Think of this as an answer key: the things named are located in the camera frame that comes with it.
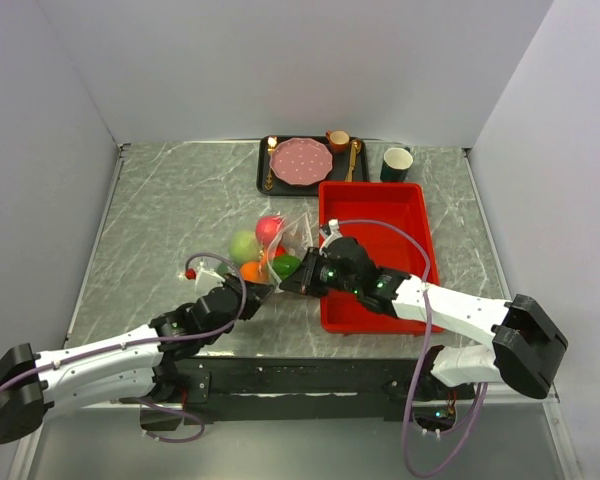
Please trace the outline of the red yellow peach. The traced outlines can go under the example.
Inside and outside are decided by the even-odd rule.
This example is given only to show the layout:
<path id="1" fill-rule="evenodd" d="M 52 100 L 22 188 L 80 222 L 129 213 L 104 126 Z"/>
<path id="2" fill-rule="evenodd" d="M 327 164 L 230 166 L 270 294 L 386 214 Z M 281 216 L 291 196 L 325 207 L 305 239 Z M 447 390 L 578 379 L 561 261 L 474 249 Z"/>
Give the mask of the red yellow peach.
<path id="1" fill-rule="evenodd" d="M 287 250 L 281 245 L 264 246 L 262 249 L 261 260 L 263 262 L 266 262 L 268 259 L 275 259 L 276 257 L 284 255 L 286 253 Z"/>

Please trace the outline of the light green cabbage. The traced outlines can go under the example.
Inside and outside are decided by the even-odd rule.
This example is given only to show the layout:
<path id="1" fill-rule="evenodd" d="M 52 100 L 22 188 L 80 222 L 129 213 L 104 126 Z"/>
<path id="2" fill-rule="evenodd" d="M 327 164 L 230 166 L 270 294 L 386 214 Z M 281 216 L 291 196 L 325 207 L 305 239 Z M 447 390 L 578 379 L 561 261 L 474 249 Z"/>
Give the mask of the light green cabbage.
<path id="1" fill-rule="evenodd" d="M 258 261 L 261 247 L 253 231 L 240 230 L 235 232 L 229 242 L 229 255 L 236 264 Z"/>

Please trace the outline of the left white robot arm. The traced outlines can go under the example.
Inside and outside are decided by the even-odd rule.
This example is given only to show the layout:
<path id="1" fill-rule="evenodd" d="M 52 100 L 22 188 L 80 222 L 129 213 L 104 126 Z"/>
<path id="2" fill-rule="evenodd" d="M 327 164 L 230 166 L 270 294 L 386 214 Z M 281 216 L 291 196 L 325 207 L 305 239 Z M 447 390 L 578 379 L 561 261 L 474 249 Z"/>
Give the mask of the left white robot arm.
<path id="1" fill-rule="evenodd" d="M 10 348 L 0 358 L 0 445 L 93 404 L 171 399 L 185 384 L 177 362 L 215 343 L 237 321 L 252 318 L 272 291 L 229 275 L 195 302 L 127 333 L 39 353 L 28 343 Z"/>

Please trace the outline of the clear zip top bag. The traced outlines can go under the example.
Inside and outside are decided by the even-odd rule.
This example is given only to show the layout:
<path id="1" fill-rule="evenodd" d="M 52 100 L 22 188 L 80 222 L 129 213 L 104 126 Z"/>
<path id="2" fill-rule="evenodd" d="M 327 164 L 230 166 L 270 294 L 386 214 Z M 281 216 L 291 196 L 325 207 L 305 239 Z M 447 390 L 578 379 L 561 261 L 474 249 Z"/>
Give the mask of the clear zip top bag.
<path id="1" fill-rule="evenodd" d="M 250 228 L 236 230 L 228 242 L 229 259 L 245 281 L 266 284 L 281 293 L 281 283 L 314 246 L 309 215 L 264 215 Z"/>

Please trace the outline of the green bell pepper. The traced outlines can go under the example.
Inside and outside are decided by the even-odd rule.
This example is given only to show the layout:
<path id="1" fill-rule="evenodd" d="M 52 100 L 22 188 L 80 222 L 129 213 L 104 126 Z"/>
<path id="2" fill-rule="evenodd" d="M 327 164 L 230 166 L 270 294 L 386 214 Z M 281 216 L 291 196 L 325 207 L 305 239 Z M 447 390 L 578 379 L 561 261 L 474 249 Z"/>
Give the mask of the green bell pepper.
<path id="1" fill-rule="evenodd" d="M 301 260 L 299 258 L 282 254 L 273 259 L 272 268 L 280 280 L 285 280 L 298 269 L 300 264 Z"/>

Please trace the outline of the green avocado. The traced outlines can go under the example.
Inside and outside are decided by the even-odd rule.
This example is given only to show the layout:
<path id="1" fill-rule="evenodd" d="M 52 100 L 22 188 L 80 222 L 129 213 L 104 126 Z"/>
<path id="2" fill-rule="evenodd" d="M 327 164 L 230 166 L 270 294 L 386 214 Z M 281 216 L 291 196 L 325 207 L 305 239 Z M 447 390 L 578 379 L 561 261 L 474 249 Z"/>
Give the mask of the green avocado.
<path id="1" fill-rule="evenodd" d="M 226 274 L 226 273 L 228 273 L 228 272 L 229 272 L 229 268 L 228 268 L 228 266 L 227 266 L 226 264 L 224 264 L 224 263 L 221 263 L 221 264 L 219 264 L 219 265 L 218 265 L 218 267 L 216 268 L 216 272 L 217 272 L 219 275 L 224 275 L 224 274 Z"/>

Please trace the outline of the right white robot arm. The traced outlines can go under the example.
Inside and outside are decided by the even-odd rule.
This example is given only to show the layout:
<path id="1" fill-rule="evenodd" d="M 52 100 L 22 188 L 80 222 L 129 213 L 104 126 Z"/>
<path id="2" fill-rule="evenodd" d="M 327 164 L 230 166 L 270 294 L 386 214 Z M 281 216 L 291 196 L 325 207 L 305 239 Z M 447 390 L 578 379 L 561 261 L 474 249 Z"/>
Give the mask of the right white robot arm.
<path id="1" fill-rule="evenodd" d="M 472 340 L 458 348 L 423 341 L 412 380 L 429 398 L 470 383 L 503 383 L 532 398 L 548 396 L 568 341 L 532 297 L 487 299 L 433 285 L 413 274 L 376 265 L 364 247 L 341 237 L 311 248 L 280 288 L 315 298 L 352 295 L 366 310 L 421 321 Z"/>

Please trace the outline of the orange tangerine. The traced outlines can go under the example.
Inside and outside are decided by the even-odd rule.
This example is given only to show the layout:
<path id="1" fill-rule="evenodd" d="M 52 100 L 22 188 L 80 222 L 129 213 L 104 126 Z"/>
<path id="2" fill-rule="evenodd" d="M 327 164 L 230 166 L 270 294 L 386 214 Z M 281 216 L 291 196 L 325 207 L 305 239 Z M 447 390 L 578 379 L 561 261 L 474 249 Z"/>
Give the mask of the orange tangerine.
<path id="1" fill-rule="evenodd" d="M 266 266 L 263 266 L 258 261 L 246 262 L 240 267 L 240 273 L 245 281 L 267 284 L 269 275 Z"/>

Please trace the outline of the red apple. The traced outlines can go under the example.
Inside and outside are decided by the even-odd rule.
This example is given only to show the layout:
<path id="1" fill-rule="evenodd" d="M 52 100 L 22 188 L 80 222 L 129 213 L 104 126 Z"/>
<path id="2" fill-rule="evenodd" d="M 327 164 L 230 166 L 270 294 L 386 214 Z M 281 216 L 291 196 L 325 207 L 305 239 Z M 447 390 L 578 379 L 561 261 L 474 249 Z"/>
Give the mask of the red apple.
<path id="1" fill-rule="evenodd" d="M 256 223 L 255 236 L 263 245 L 268 246 L 285 226 L 285 218 L 281 215 L 262 216 Z"/>

